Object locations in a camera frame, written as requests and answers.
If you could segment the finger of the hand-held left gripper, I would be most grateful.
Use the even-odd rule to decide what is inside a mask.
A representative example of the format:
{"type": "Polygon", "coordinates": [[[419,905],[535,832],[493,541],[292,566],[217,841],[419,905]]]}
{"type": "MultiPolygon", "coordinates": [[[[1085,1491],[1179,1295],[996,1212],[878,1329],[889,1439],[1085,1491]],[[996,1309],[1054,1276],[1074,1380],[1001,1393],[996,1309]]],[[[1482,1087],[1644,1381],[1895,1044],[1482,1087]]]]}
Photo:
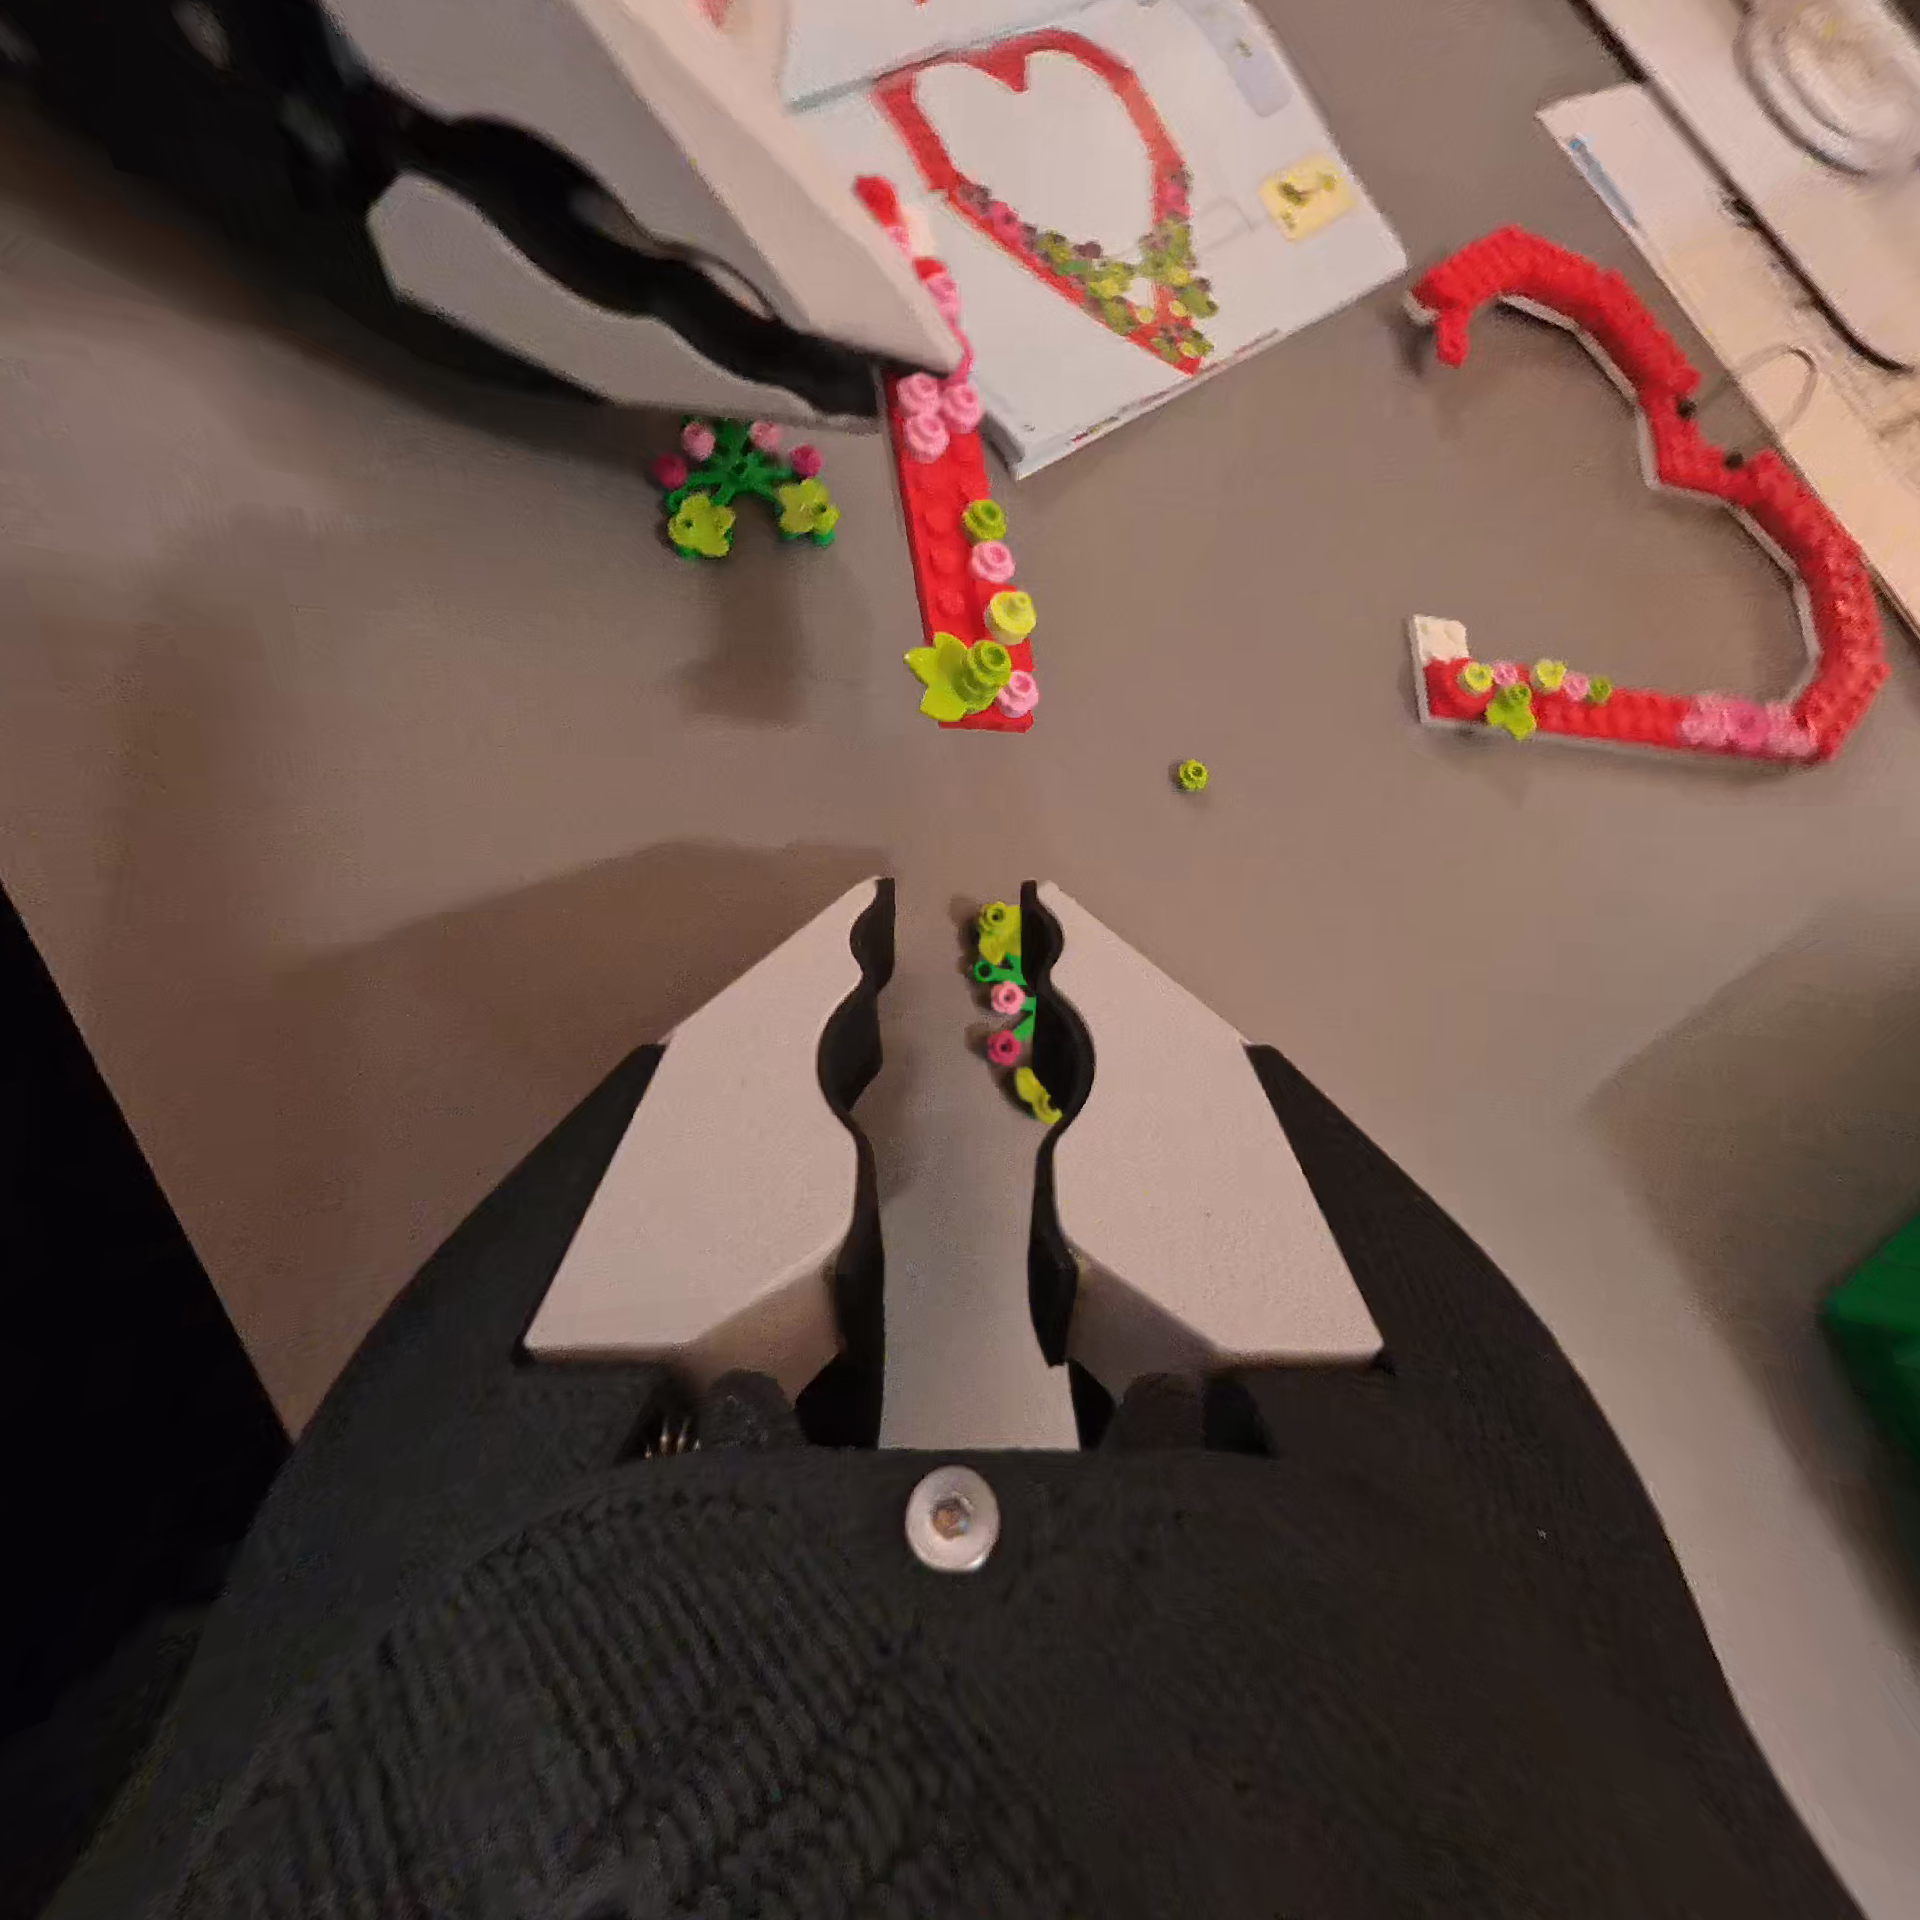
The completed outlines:
{"type": "Polygon", "coordinates": [[[623,409],[876,430],[878,387],[817,402],[772,375],[725,369],[663,319],[564,286],[451,187],[404,172],[372,203],[367,232],[395,296],[623,409]]]}
{"type": "Polygon", "coordinates": [[[702,4],[338,2],[378,84],[445,123],[534,135],[651,241],[718,267],[810,338],[953,371],[955,333],[909,260],[788,117],[772,38],[702,4]]]}

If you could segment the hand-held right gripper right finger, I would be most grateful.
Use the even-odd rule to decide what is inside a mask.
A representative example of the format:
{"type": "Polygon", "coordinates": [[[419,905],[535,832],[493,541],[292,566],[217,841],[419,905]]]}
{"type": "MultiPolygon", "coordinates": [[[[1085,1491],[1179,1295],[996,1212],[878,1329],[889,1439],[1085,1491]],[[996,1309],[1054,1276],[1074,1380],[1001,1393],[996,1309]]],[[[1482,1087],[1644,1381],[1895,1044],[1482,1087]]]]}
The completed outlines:
{"type": "Polygon", "coordinates": [[[1224,1016],[1051,880],[1034,1322],[1084,1370],[1366,1365],[1382,1335],[1224,1016]]]}

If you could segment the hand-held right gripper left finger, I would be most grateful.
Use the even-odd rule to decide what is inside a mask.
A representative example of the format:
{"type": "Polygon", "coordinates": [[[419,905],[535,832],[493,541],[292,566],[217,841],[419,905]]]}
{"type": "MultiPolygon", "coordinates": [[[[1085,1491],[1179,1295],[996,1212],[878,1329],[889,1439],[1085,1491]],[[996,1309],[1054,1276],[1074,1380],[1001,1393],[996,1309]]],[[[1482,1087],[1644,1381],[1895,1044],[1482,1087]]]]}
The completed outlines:
{"type": "Polygon", "coordinates": [[[892,963],[866,876],[668,1030],[534,1307],[539,1362],[826,1370],[851,1347],[838,1267],[860,1207],[855,1092],[827,1036],[892,963]]]}

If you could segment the lego flower sprig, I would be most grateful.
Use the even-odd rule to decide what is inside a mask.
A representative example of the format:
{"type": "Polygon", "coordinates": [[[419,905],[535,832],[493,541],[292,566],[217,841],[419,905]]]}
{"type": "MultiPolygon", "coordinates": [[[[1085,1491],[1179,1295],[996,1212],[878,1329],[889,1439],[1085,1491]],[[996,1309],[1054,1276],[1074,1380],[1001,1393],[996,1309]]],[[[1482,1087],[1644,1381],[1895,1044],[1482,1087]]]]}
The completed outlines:
{"type": "Polygon", "coordinates": [[[975,909],[970,976],[990,1016],[979,1047],[1014,1101],[1051,1127],[1062,1112],[1034,1066],[1039,1002],[1024,965],[1021,923],[1021,908],[1011,900],[990,900],[975,909]]]}

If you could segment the red lego strip with flowers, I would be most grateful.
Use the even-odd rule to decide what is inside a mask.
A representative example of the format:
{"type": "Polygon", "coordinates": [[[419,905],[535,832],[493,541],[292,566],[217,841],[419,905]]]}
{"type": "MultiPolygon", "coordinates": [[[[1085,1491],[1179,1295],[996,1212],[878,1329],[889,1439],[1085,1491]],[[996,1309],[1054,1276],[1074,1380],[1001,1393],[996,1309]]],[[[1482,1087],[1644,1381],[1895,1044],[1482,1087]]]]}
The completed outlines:
{"type": "Polygon", "coordinates": [[[986,404],[961,300],[932,252],[932,230],[897,187],[862,173],[854,191],[930,293],[957,354],[944,373],[888,373],[880,387],[921,625],[902,661],[924,720],[947,732],[1020,735],[1041,702],[1037,606],[1017,580],[1006,509],[991,488],[986,404]]]}

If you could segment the green lego flower cluster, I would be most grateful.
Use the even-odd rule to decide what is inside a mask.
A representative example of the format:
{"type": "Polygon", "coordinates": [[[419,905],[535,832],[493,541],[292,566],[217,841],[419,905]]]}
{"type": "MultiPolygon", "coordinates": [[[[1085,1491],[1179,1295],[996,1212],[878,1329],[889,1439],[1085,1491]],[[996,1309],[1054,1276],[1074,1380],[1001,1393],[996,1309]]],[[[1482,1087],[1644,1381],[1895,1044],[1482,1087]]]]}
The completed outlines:
{"type": "Polygon", "coordinates": [[[763,509],[785,543],[826,550],[838,537],[842,512],[822,451],[789,441],[772,420],[686,415],[646,478],[658,492],[661,540],[683,561],[725,561],[746,507],[763,509]]]}

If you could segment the lego instruction booklet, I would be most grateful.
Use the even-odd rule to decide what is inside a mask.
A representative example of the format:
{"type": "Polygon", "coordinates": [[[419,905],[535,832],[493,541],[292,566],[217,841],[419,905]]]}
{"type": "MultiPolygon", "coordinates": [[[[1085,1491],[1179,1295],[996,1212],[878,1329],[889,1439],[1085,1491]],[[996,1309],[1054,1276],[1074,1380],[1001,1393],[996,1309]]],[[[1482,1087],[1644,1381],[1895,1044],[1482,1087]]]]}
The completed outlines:
{"type": "Polygon", "coordinates": [[[779,93],[945,267],[1014,476],[1406,267],[1249,4],[799,2],[779,93]]]}

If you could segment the green lego baseplate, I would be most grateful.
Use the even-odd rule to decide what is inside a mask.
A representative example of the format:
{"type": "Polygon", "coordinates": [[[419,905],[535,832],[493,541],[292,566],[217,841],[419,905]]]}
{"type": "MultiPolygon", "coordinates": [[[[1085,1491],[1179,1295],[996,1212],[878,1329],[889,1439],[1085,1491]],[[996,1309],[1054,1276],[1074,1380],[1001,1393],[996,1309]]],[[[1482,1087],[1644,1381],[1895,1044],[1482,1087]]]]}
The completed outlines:
{"type": "Polygon", "coordinates": [[[1818,1307],[1839,1374],[1884,1441],[1917,1471],[1917,1215],[1818,1307]]]}

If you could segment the small red lime lego pieces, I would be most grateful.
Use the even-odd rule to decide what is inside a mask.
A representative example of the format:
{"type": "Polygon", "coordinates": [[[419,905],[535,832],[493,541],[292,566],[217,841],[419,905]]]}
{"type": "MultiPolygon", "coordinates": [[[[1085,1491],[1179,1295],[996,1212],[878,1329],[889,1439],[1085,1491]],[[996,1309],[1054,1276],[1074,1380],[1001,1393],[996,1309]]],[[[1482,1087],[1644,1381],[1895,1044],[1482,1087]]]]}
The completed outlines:
{"type": "Polygon", "coordinates": [[[1733,521],[1782,576],[1805,649],[1785,693],[1677,693],[1618,684],[1547,654],[1475,652],[1461,621],[1414,615],[1406,636],[1418,722],[1519,746],[1544,740],[1788,768],[1831,760],[1889,672],[1865,556],[1779,451],[1732,449],[1701,432],[1703,375],[1631,284],[1505,226],[1428,266],[1403,306],[1450,369],[1466,363],[1474,324],[1492,307],[1566,333],[1624,402],[1646,489],[1733,521]]]}

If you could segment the white paper sheets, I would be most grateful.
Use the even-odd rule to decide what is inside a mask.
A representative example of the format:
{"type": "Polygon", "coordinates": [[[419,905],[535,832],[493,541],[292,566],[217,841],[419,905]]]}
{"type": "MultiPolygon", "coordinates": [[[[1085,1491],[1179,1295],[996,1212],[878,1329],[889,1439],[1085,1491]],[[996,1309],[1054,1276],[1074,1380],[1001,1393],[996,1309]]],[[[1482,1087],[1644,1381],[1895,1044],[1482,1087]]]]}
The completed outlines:
{"type": "Polygon", "coordinates": [[[1627,84],[1539,123],[1917,625],[1917,160],[1857,177],[1764,109],[1754,2],[1583,4],[1627,84]]]}

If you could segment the clear glass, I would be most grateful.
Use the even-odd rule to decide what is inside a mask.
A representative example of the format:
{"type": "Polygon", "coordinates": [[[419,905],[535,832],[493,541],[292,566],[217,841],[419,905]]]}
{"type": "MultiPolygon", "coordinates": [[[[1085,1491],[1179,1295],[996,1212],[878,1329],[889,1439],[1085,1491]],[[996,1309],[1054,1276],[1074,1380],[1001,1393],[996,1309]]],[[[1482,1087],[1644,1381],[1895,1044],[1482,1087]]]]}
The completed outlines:
{"type": "Polygon", "coordinates": [[[1860,179],[1917,162],[1915,23],[1884,2],[1752,2],[1740,67],[1768,117],[1811,158],[1860,179]]]}

